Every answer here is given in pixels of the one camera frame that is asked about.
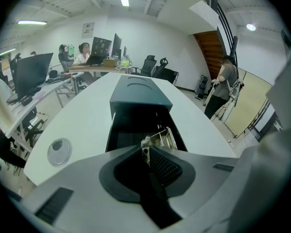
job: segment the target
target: paper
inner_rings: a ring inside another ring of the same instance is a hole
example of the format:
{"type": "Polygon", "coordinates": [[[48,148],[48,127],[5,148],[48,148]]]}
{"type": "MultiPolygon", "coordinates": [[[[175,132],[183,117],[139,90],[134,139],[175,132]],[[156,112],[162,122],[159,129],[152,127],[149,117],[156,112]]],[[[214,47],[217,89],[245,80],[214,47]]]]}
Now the paper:
{"type": "Polygon", "coordinates": [[[82,39],[92,38],[94,35],[94,22],[84,23],[82,27],[82,39]]]}

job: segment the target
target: cardboard box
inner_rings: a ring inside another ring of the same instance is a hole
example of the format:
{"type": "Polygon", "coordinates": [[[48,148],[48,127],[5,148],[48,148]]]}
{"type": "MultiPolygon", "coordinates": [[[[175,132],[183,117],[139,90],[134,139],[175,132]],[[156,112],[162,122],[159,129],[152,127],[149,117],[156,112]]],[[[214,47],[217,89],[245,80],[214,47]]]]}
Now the cardboard box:
{"type": "Polygon", "coordinates": [[[117,60],[108,60],[108,59],[103,60],[104,67],[115,67],[116,65],[117,65],[117,60]]]}

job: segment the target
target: whiteboard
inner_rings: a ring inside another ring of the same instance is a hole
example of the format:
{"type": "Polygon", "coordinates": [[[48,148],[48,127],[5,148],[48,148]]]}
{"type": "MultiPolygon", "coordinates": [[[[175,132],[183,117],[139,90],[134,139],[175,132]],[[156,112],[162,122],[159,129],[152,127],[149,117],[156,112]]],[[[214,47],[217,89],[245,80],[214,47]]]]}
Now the whiteboard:
{"type": "Polygon", "coordinates": [[[266,101],[266,93],[271,85],[259,77],[246,73],[243,80],[244,88],[241,90],[236,107],[225,124],[235,136],[240,136],[257,116],[266,101]]]}

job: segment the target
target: laptop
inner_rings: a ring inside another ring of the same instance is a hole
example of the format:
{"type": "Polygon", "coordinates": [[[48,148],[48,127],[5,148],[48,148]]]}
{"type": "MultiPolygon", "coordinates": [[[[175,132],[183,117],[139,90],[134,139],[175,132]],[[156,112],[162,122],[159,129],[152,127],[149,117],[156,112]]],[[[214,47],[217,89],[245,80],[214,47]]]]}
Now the laptop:
{"type": "Polygon", "coordinates": [[[85,65],[86,66],[102,65],[104,58],[105,58],[104,55],[90,55],[85,65]]]}

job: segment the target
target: computer monitor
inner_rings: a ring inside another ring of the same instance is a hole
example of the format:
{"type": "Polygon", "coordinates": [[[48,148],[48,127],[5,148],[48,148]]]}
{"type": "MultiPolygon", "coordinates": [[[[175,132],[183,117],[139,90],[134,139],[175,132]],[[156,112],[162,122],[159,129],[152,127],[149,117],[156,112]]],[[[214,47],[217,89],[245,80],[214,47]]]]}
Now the computer monitor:
{"type": "Polygon", "coordinates": [[[122,39],[117,34],[114,35],[112,56],[117,56],[119,49],[121,49],[122,39]]]}
{"type": "Polygon", "coordinates": [[[92,55],[109,56],[112,41],[103,38],[94,37],[92,44],[92,55]]]}
{"type": "Polygon", "coordinates": [[[19,100],[34,93],[37,85],[44,83],[52,56],[53,53],[46,53],[17,61],[16,90],[19,100]]]}
{"type": "Polygon", "coordinates": [[[116,55],[118,56],[118,59],[121,60],[122,50],[119,49],[119,50],[117,51],[117,54],[116,54],[116,55]]]}

